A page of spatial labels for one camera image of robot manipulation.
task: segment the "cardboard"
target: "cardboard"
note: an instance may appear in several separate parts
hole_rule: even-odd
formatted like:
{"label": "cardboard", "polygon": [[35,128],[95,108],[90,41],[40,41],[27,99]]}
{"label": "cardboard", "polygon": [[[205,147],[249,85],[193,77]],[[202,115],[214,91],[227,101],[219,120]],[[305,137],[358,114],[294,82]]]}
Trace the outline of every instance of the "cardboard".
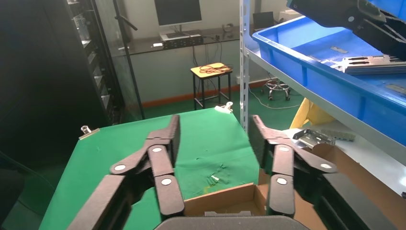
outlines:
{"label": "cardboard", "polygon": [[[205,211],[216,213],[239,213],[251,211],[254,216],[263,216],[266,211],[269,176],[260,171],[259,185],[245,184],[214,193],[185,200],[186,216],[204,216]],[[311,230],[327,230],[313,209],[313,205],[304,201],[295,192],[296,214],[294,219]]]}
{"label": "cardboard", "polygon": [[[316,145],[312,153],[337,165],[338,170],[352,182],[395,224],[406,229],[406,200],[379,181],[338,147],[328,144]],[[254,216],[265,215],[268,197],[267,184],[270,176],[259,172],[258,184],[245,184],[218,192],[185,200],[186,216],[204,216],[205,211],[216,213],[239,213],[251,211]],[[295,192],[294,219],[311,230],[327,230],[313,209]]]}
{"label": "cardboard", "polygon": [[334,163],[398,229],[406,229],[406,200],[399,194],[336,146],[318,144],[312,153]]}

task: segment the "orange baseboard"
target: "orange baseboard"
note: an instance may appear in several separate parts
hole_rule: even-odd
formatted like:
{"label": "orange baseboard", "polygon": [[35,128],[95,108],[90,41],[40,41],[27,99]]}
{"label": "orange baseboard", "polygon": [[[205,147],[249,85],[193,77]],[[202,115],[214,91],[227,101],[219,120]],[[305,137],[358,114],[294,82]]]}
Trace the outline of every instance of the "orange baseboard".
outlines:
{"label": "orange baseboard", "polygon": [[[250,83],[249,86],[251,88],[261,87],[267,81],[268,80],[259,81],[259,82],[255,82],[255,83]],[[239,90],[240,90],[239,85],[235,85],[235,86],[231,87],[232,92],[239,91]],[[223,89],[221,89],[221,91],[223,93],[228,93],[228,88],[223,88]],[[210,97],[210,96],[216,95],[217,90],[209,90],[209,91],[204,92],[204,94],[205,94],[205,97]],[[193,93],[180,95],[180,96],[176,96],[176,97],[169,97],[169,98],[159,99],[159,100],[150,101],[150,102],[144,102],[144,103],[142,103],[142,106],[144,108],[149,108],[149,107],[160,106],[160,105],[164,105],[164,104],[181,102],[181,101],[186,101],[186,100],[193,100]]]}

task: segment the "dark server rack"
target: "dark server rack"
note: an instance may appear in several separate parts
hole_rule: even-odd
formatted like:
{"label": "dark server rack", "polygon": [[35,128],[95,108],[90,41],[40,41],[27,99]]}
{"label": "dark server rack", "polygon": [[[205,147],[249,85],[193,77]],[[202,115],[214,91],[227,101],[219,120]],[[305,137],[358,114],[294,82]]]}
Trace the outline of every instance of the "dark server rack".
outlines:
{"label": "dark server rack", "polygon": [[66,162],[82,126],[120,123],[123,96],[93,0],[2,0],[0,22],[1,152],[28,167]]}
{"label": "dark server rack", "polygon": [[106,113],[120,122],[124,102],[95,0],[67,0]]}

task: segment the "green tablecloth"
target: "green tablecloth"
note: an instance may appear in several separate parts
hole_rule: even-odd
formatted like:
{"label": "green tablecloth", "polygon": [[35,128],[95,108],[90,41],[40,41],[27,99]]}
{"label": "green tablecloth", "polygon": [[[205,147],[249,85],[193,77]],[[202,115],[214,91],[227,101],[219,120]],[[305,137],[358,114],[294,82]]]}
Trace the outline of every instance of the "green tablecloth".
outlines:
{"label": "green tablecloth", "polygon": [[[102,128],[80,140],[61,177],[41,230],[64,230],[109,168],[143,146],[152,130],[168,125],[170,116]],[[233,114],[205,109],[180,114],[180,150],[175,175],[184,199],[257,182],[258,163],[248,138]],[[154,188],[147,190],[124,229],[154,229],[160,223]]]}

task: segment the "blue plastic bin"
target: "blue plastic bin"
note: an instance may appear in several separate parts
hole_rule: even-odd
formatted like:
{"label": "blue plastic bin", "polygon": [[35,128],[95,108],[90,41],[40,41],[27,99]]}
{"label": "blue plastic bin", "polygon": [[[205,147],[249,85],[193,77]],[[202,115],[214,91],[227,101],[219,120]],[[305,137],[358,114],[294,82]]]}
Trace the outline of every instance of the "blue plastic bin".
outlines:
{"label": "blue plastic bin", "polygon": [[[371,2],[402,19],[406,18],[403,0]],[[262,58],[268,63],[308,90],[406,146],[406,95],[386,87],[395,84],[406,88],[406,74],[355,77],[309,57],[341,61],[344,57],[375,56],[381,55],[381,52],[345,28],[324,28],[306,17],[259,31],[254,33],[253,38],[259,44]],[[333,46],[347,53],[331,49]]]}

